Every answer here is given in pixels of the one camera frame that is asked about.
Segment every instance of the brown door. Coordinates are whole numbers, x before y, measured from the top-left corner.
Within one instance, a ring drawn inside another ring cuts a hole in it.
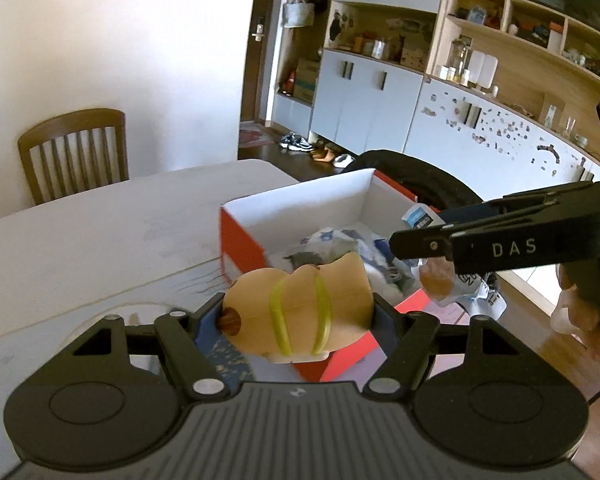
[[[253,121],[258,117],[265,45],[267,44],[266,38],[272,20],[272,4],[273,0],[253,0],[251,28],[248,37],[244,82],[242,85],[241,121]]]

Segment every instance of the handbag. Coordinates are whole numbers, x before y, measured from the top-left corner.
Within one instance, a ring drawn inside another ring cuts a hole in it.
[[[283,26],[285,28],[311,27],[314,24],[315,7],[305,0],[293,0],[284,7]]]

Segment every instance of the white table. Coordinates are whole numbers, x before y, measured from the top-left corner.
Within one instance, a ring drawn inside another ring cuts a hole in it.
[[[0,476],[17,463],[2,426],[14,387],[108,303],[202,306],[226,286],[219,207],[295,182],[245,160],[130,180],[0,219]]]

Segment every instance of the wooden back panel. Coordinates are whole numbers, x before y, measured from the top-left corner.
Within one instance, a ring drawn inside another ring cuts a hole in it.
[[[93,108],[54,117],[18,139],[36,205],[128,180],[125,115]]]

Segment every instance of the person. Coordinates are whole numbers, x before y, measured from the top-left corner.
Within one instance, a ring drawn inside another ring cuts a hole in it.
[[[551,316],[552,328],[561,334],[576,335],[586,346],[587,354],[600,363],[600,311],[578,295],[562,265],[556,267],[562,292]]]

